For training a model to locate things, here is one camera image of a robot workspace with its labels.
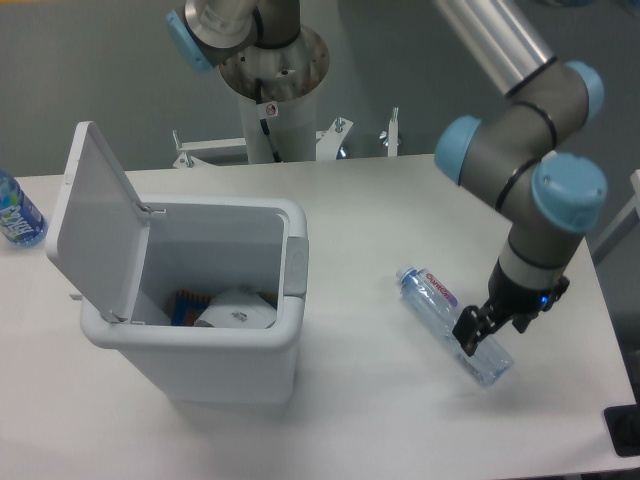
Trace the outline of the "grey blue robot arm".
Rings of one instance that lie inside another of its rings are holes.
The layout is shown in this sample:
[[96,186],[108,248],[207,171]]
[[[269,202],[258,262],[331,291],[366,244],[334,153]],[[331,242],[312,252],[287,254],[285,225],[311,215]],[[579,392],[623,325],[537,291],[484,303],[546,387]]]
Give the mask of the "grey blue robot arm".
[[[453,328],[462,350],[511,324],[525,331],[568,287],[565,269],[595,225],[607,181],[590,160],[558,151],[601,109],[604,87],[581,62],[562,62],[512,1],[441,1],[438,10],[508,101],[492,122],[464,116],[439,138],[435,164],[456,185],[507,218],[511,230],[489,279],[488,300]],[[183,57],[218,68],[251,105],[260,159],[295,158],[296,141],[274,123],[308,98],[328,69],[325,46],[296,1],[187,1],[166,18]]]

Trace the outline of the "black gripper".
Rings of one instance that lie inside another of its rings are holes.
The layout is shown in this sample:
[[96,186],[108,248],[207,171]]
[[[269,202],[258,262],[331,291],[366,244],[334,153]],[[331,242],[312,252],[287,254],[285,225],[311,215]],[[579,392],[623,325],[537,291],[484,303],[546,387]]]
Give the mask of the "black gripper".
[[496,262],[488,282],[488,300],[482,307],[465,307],[452,333],[464,353],[473,356],[479,344],[497,331],[497,323],[513,320],[513,327],[524,333],[540,312],[553,307],[569,285],[569,279],[561,275],[551,287],[526,287],[512,280]]

